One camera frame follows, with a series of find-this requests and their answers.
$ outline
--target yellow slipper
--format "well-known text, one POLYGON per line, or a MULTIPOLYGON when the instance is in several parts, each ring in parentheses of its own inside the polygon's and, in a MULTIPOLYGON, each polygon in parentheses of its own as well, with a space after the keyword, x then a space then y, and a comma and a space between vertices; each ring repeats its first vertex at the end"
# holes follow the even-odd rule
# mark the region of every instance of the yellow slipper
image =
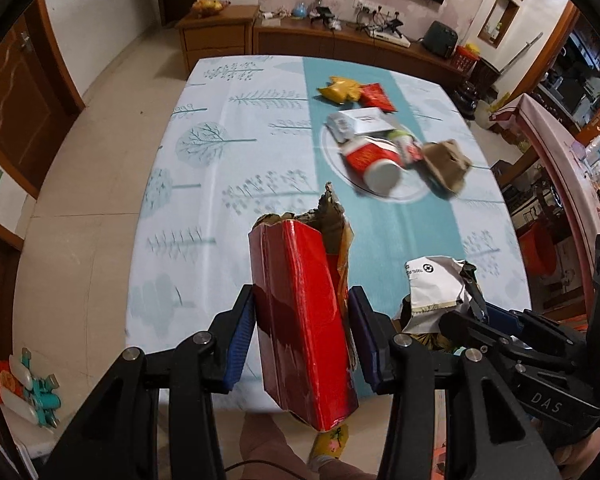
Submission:
POLYGON ((320 455, 340 458, 348 438, 349 427, 347 424, 341 424, 337 428, 333 428, 326 433, 318 433, 315 437, 314 446, 311 448, 311 453, 309 453, 309 460, 307 462, 311 462, 314 457, 320 455))

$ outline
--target blue gripper pad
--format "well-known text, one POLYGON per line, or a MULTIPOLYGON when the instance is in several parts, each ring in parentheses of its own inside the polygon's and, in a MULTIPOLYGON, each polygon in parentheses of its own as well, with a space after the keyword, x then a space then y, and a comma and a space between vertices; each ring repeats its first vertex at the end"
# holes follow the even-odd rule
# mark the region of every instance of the blue gripper pad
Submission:
POLYGON ((487 312, 489 313, 489 326, 491 328, 504 332, 507 335, 520 337, 523 327, 515 314, 512 314, 499 306, 495 306, 494 304, 488 302, 486 302, 486 304, 487 312))
POLYGON ((222 385, 228 391, 233 390, 235 383, 240 380, 244 362, 247 359, 251 336, 256 324, 255 302, 250 286, 247 288, 245 285, 242 288, 232 314, 239 317, 228 346, 226 368, 224 370, 224 377, 222 378, 222 385))
POLYGON ((365 381, 383 394, 395 379, 389 341, 396 331, 391 319, 374 312, 361 286, 349 289, 349 324, 365 381))

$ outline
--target red can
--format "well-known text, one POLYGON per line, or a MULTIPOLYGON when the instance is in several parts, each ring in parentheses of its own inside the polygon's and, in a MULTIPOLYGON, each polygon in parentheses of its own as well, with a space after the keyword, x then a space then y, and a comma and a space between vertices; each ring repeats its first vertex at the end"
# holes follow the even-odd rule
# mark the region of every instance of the red can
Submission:
POLYGON ((344 144, 341 152, 374 193, 386 196, 400 182, 402 159, 392 142, 357 136, 344 144))

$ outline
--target fruit basket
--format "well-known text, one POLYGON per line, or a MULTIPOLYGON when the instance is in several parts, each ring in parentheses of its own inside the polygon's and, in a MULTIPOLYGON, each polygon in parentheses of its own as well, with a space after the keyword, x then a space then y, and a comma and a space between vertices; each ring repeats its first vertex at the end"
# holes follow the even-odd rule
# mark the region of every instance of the fruit basket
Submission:
POLYGON ((197 0, 191 6, 191 12, 197 18, 215 16, 225 10, 231 2, 228 0, 197 0))

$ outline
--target kitchen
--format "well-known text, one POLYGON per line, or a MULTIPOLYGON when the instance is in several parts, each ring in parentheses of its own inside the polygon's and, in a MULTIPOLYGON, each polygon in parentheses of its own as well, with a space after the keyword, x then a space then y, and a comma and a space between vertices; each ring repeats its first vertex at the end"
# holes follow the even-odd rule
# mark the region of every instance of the kitchen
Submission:
POLYGON ((582 15, 531 95, 574 136, 600 109, 600 38, 582 15))

